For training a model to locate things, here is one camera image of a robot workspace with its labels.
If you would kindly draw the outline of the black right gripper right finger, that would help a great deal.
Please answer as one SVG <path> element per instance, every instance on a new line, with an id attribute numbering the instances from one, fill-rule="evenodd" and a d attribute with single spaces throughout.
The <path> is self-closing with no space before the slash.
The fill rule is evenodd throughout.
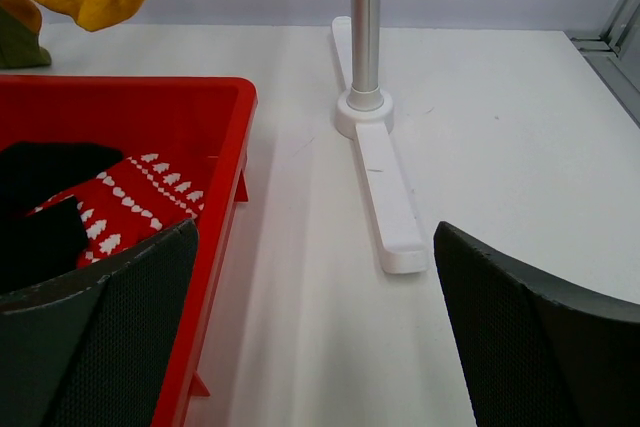
<path id="1" fill-rule="evenodd" d="M 639 307 L 440 222 L 434 255 L 479 426 L 636 426 Z"/>

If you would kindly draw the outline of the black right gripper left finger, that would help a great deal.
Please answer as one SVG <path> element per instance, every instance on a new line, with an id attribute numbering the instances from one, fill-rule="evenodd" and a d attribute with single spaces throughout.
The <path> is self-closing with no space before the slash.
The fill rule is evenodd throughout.
<path id="1" fill-rule="evenodd" d="M 1 298 L 4 426 L 148 426 L 198 249 L 193 221 Z"/>

